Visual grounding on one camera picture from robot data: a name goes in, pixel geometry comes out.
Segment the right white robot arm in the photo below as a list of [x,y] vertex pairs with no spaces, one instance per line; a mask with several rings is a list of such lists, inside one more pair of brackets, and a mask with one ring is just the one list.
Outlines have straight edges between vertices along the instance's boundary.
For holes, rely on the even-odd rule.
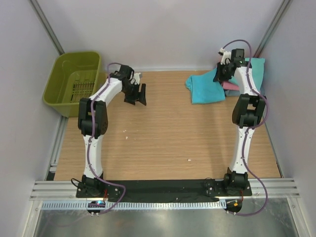
[[232,122],[237,126],[237,141],[233,161],[224,175],[223,189],[228,195],[240,195],[249,189],[248,156],[255,128],[260,124],[266,106],[252,77],[251,60],[246,60],[243,49],[220,49],[221,61],[217,64],[214,82],[235,78],[239,98],[233,109]]

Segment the blue t shirt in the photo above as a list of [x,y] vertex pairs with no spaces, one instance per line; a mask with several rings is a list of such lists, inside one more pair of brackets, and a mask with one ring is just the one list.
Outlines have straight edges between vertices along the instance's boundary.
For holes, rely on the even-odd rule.
[[191,75],[185,81],[185,87],[190,91],[192,104],[210,104],[225,100],[221,84],[213,81],[217,70],[213,69],[203,75]]

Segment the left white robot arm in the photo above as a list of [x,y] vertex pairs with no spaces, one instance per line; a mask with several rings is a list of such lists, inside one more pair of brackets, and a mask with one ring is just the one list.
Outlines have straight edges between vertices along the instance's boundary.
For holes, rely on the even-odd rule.
[[119,70],[108,75],[96,93],[79,101],[78,128],[85,144],[85,168],[77,185],[76,197],[96,198],[106,191],[102,168],[102,143],[108,129],[107,106],[119,93],[124,102],[135,105],[147,104],[146,85],[141,83],[142,74],[128,65],[120,64]]

